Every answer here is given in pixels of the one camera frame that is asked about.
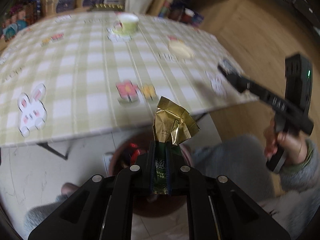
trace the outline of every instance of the table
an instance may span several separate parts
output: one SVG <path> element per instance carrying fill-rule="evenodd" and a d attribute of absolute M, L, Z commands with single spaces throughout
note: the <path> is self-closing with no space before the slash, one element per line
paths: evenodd
<path fill-rule="evenodd" d="M 215 36 L 138 17 L 130 37 L 112 33 L 114 12 L 51 18 L 20 31 L 0 58 L 0 146 L 46 146 L 151 124 L 161 96 L 191 114 L 256 99 L 239 94 L 218 72 L 225 58 L 243 71 Z M 195 57 L 171 54 L 172 39 Z"/>

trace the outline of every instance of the leg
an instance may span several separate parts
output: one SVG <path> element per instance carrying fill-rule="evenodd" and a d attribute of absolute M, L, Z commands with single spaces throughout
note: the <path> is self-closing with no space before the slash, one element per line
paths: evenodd
<path fill-rule="evenodd" d="M 61 154 L 60 152 L 56 151 L 55 149 L 52 149 L 48 143 L 38 143 L 38 145 L 44 149 L 46 149 L 47 151 L 59 156 L 60 158 L 64 159 L 64 160 L 68 160 L 68 155 L 71 149 L 71 145 L 68 147 L 66 155 Z"/>
<path fill-rule="evenodd" d="M 60 206 L 68 197 L 79 189 L 72 183 L 65 183 L 61 188 L 61 195 L 57 196 L 55 203 L 32 208 L 25 215 L 24 231 L 28 238 L 31 231 L 45 220 L 58 206 Z"/>
<path fill-rule="evenodd" d="M 67 195 L 59 195 L 55 203 L 32 208 L 27 212 L 24 219 L 24 233 L 28 238 L 33 229 L 55 211 L 66 199 Z"/>
<path fill-rule="evenodd" d="M 267 159 L 254 136 L 243 135 L 215 147 L 199 149 L 192 158 L 202 174 L 213 178 L 226 175 L 256 202 L 274 197 Z"/>
<path fill-rule="evenodd" d="M 193 116 L 193 119 L 196 122 L 199 122 L 203 117 L 205 117 L 207 115 L 207 113 L 203 113 L 203 114 L 197 114 L 196 116 Z"/>

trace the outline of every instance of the hand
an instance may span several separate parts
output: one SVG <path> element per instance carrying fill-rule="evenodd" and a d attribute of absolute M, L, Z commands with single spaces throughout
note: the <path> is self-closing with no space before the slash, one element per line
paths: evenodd
<path fill-rule="evenodd" d="M 288 133 L 274 131 L 275 121 L 272 119 L 270 126 L 263 132 L 267 144 L 264 150 L 264 155 L 271 158 L 278 150 L 278 144 L 282 146 L 288 156 L 285 165 L 293 165 L 303 163 L 307 157 L 308 147 L 302 135 L 293 136 Z"/>

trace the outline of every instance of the bunny sticker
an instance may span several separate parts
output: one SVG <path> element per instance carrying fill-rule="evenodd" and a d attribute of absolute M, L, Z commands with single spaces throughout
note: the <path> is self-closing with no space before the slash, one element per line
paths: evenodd
<path fill-rule="evenodd" d="M 31 94 L 31 101 L 25 93 L 21 93 L 18 98 L 18 107 L 21 111 L 18 126 L 23 137 L 28 137 L 30 131 L 35 128 L 40 130 L 45 127 L 47 112 L 41 102 L 45 92 L 44 84 L 39 84 Z"/>

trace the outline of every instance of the black handheld device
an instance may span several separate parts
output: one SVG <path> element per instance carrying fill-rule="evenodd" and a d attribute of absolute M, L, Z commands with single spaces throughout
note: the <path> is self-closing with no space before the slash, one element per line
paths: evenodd
<path fill-rule="evenodd" d="M 284 131 L 298 135 L 301 130 L 308 135 L 312 133 L 314 124 L 308 117 L 312 90 L 312 65 L 305 57 L 295 54 L 285 59 L 284 98 L 240 76 L 239 73 L 227 73 L 221 65 L 218 69 L 238 92 L 243 93 L 249 90 L 272 107 L 275 111 L 276 133 Z M 285 159 L 286 152 L 278 146 L 277 153 L 267 161 L 266 165 L 269 170 L 279 173 Z"/>

